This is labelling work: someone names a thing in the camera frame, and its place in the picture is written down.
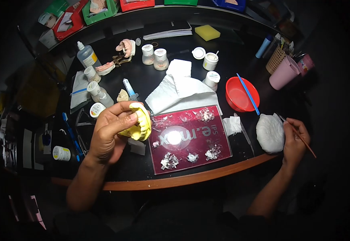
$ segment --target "yellow sponge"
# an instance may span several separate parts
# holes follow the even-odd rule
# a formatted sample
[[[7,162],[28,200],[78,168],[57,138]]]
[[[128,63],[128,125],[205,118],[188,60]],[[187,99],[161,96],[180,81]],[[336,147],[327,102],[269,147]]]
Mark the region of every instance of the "yellow sponge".
[[[201,36],[204,40],[209,41],[220,37],[220,32],[210,25],[204,25],[195,28],[195,33]]]

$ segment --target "teeth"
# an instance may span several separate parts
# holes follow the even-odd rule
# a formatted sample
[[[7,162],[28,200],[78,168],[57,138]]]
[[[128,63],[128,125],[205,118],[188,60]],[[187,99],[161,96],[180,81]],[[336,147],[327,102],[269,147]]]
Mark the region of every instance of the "teeth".
[[[133,126],[119,132],[120,135],[131,137],[134,140],[144,141],[151,134],[151,120],[148,111],[140,103],[134,102],[129,105],[129,108],[137,114],[139,126]]]

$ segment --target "black notebook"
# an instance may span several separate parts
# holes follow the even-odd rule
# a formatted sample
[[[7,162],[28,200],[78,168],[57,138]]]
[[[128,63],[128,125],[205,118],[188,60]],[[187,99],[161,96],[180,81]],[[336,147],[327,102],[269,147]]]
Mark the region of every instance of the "black notebook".
[[[187,21],[168,21],[144,25],[144,40],[183,35],[192,35],[192,27]]]

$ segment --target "ips e.max mixing tray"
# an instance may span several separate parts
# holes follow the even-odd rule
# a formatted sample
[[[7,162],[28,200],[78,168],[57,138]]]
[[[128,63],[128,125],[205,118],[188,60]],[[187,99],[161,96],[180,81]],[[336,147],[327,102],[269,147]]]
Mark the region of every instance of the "ips e.max mixing tray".
[[[149,147],[155,175],[232,157],[216,105],[161,114],[152,121]]]

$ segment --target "fingernail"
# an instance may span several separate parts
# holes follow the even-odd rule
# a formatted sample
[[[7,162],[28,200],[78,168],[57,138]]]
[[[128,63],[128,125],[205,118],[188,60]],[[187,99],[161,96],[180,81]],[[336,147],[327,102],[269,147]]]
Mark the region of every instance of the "fingernail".
[[[138,114],[132,113],[129,115],[129,118],[131,119],[131,121],[135,122],[138,120]]]

